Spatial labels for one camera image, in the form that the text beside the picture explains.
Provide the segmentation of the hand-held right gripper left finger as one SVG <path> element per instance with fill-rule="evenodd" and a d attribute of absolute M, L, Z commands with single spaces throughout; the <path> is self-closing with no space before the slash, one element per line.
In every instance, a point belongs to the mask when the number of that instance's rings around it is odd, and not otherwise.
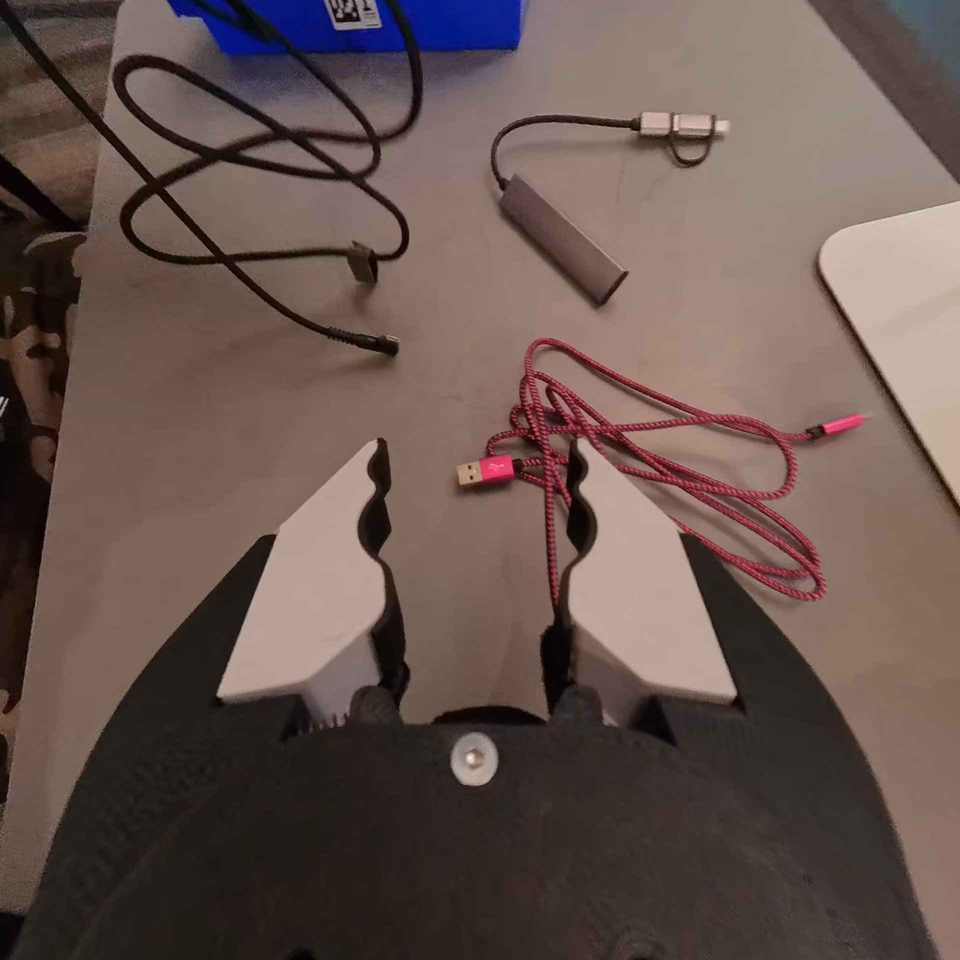
<path fill-rule="evenodd" d="M 294 695 L 317 724 L 343 724 L 366 688 L 401 704 L 405 630 L 381 556 L 391 486 L 388 444 L 373 439 L 279 526 L 222 674 L 222 703 Z"/>

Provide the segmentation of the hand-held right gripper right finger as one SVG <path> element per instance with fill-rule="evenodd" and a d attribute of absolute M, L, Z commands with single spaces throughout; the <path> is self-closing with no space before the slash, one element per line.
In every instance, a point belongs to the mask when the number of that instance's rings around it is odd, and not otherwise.
<path fill-rule="evenodd" d="M 728 708 L 738 690 L 673 521 L 586 440 L 570 447 L 566 535 L 541 639 L 550 714 L 592 690 L 608 724 L 631 724 L 653 696 Z"/>

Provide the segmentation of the grey usb hub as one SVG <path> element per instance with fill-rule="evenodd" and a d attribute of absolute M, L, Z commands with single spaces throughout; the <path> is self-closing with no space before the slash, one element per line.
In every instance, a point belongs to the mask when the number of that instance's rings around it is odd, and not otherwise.
<path fill-rule="evenodd" d="M 521 175 L 505 176 L 499 165 L 503 141 L 536 126 L 569 126 L 628 131 L 660 141 L 681 169 L 702 165 L 714 143 L 729 136 L 732 122 L 716 114 L 642 111 L 634 118 L 547 113 L 517 118 L 496 133 L 490 145 L 490 170 L 500 190 L 501 214 L 520 230 L 596 307 L 605 306 L 629 271 Z"/>

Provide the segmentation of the camouflage pants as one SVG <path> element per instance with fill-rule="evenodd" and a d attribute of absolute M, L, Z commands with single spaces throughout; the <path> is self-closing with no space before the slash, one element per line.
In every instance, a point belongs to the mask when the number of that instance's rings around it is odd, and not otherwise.
<path fill-rule="evenodd" d="M 39 584 L 79 300 L 82 232 L 2 228 L 2 731 L 18 706 Z"/>

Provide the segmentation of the blue bin with white label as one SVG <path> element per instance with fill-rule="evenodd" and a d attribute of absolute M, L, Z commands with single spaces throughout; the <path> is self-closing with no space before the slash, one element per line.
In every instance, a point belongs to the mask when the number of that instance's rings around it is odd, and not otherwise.
<path fill-rule="evenodd" d="M 227 2 L 170 1 L 173 13 L 200 20 L 219 49 L 235 56 L 279 54 L 277 42 L 236 25 Z M 425 52 L 514 50 L 526 1 L 400 1 L 417 47 Z M 306 53 L 402 52 L 400 28 L 385 1 L 248 1 L 251 10 Z"/>

